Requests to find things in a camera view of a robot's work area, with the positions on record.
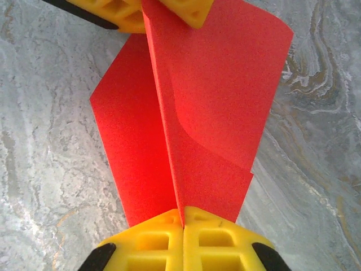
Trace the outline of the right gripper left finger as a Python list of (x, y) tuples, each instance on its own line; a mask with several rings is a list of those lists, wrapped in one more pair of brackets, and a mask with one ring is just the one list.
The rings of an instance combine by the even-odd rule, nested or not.
[(178, 210), (101, 241), (79, 270), (183, 270), (183, 226)]

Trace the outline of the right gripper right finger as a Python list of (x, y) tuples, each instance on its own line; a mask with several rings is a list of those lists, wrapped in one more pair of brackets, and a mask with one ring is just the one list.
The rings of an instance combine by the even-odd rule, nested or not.
[(184, 270), (290, 270), (262, 235), (197, 207), (184, 218)]

